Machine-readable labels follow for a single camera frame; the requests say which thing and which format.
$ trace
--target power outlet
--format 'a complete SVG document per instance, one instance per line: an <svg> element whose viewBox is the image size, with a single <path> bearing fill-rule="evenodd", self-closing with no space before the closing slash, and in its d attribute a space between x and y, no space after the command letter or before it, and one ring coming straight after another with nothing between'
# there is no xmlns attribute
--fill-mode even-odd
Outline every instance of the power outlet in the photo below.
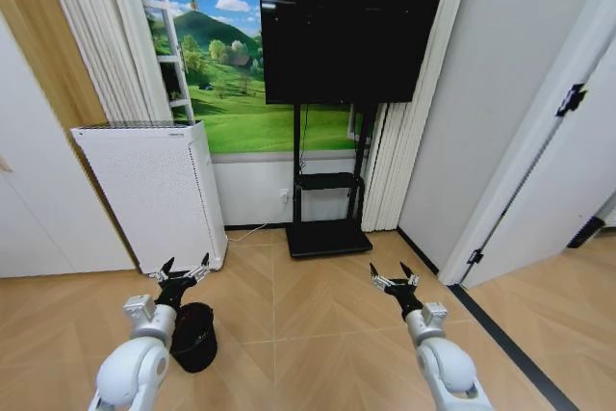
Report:
<svg viewBox="0 0 616 411"><path fill-rule="evenodd" d="M283 204L288 203L289 202L289 189L281 188L278 191L278 197L280 197L280 201L282 201Z"/></svg>

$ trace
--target television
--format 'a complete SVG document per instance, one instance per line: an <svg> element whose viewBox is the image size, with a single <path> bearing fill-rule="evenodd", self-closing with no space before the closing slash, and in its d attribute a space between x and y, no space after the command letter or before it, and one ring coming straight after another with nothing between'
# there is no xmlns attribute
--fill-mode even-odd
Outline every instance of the television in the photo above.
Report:
<svg viewBox="0 0 616 411"><path fill-rule="evenodd" d="M269 104L407 102L439 0L261 0Z"/></svg>

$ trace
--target white curtain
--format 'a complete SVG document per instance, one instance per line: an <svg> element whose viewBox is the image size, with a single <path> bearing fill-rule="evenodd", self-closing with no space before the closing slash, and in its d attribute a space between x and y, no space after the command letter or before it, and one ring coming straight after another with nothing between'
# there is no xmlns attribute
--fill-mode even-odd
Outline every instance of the white curtain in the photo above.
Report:
<svg viewBox="0 0 616 411"><path fill-rule="evenodd" d="M364 231L398 226L459 5L460 0L439 4L412 101L378 108L367 166Z"/></svg>
<svg viewBox="0 0 616 411"><path fill-rule="evenodd" d="M172 120L141 0L60 1L107 119Z"/></svg>

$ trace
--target white air purifier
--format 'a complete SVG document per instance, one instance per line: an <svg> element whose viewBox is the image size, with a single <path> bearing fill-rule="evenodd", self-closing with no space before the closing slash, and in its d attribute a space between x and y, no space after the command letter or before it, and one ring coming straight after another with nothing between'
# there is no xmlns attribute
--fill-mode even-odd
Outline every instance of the white air purifier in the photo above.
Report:
<svg viewBox="0 0 616 411"><path fill-rule="evenodd" d="M203 122L71 129L114 210L141 271L222 267L227 238Z"/></svg>

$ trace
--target wall mural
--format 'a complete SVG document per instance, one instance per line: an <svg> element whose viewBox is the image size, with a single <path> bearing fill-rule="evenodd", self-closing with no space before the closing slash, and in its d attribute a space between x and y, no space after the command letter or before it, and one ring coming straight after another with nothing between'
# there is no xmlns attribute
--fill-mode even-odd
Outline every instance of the wall mural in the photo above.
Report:
<svg viewBox="0 0 616 411"><path fill-rule="evenodd" d="M263 73L267 64L263 60L259 0L169 1L184 52L194 116L205 121L211 150L214 153L291 150L292 107L265 103ZM161 12L146 9L146 15L157 54L169 54ZM322 54L327 60L336 51L314 50L314 53ZM163 74L167 92L172 99L177 98L177 82L169 78L172 73L164 69ZM185 117L182 108L173 112L177 120ZM348 106L313 105L308 117L306 149L353 148L353 140L347 135Z"/></svg>

